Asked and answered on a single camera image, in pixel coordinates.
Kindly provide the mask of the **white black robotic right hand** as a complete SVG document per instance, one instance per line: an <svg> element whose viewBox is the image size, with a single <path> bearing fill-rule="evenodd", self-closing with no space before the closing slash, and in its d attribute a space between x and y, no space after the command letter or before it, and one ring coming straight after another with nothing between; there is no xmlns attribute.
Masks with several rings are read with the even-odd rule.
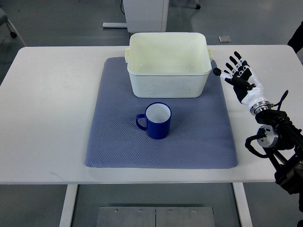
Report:
<svg viewBox="0 0 303 227"><path fill-rule="evenodd" d="M229 59L232 64L225 64L228 70L214 68L213 74L232 85L238 101L248 108L257 102L264 101L263 86L253 68L238 52L234 52Z"/></svg>

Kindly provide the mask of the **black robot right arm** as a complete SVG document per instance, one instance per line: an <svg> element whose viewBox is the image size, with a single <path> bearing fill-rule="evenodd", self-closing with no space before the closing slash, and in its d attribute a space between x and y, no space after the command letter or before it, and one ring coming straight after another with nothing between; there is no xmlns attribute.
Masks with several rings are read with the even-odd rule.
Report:
<svg viewBox="0 0 303 227"><path fill-rule="evenodd" d="M275 105L262 101L250 108L261 127L256 135L246 139L245 147L259 158L268 158L276 170L276 184L289 194L296 194L303 192L303 135L287 113L280 110L287 95L285 91Z"/></svg>

